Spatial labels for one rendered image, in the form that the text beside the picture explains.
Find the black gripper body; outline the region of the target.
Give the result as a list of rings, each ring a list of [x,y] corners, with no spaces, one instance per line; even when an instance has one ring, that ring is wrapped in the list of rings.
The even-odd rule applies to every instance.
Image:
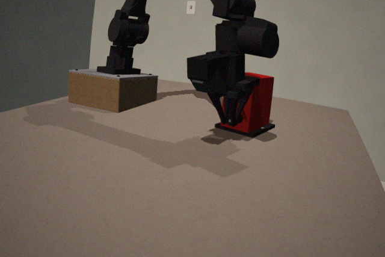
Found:
[[[239,96],[248,91],[254,90],[254,86],[259,85],[259,78],[246,76],[245,80],[233,83],[227,81],[218,81],[213,92],[222,93],[230,96]],[[235,88],[232,90],[232,87]]]

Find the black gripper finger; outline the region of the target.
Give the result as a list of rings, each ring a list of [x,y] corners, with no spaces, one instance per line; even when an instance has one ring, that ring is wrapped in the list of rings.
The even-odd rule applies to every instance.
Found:
[[[220,120],[222,124],[226,124],[226,117],[229,115],[229,107],[227,103],[227,95],[222,93],[217,93],[213,91],[208,91],[208,96],[210,100],[212,101],[214,107],[216,108],[218,115],[220,117]],[[220,97],[224,96],[224,112],[221,106]]]
[[[248,91],[239,96],[227,95],[227,102],[229,106],[229,114],[230,114],[230,121],[231,121],[232,127],[237,125],[240,115],[242,113],[242,110],[245,107],[251,94],[252,94],[252,91]],[[237,105],[238,105],[238,109],[237,109]]]

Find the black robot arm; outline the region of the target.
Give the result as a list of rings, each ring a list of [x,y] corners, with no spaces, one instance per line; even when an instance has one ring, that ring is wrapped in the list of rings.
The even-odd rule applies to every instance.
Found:
[[[132,54],[133,47],[144,43],[149,34],[150,15],[145,11],[146,2],[126,0],[121,10],[115,11],[108,28],[108,38],[113,46],[110,47],[106,66],[98,66],[97,72],[140,75],[141,69],[132,68]],[[214,5],[212,15],[226,19],[215,26],[216,49],[222,50],[223,54],[212,51],[187,58],[188,79],[197,91],[205,93],[213,91],[219,80],[233,83],[245,80],[245,54],[273,58],[279,49],[278,27],[270,21],[254,17],[255,0],[211,2]],[[129,16],[138,19],[130,19]],[[239,51],[244,54],[238,54]]]

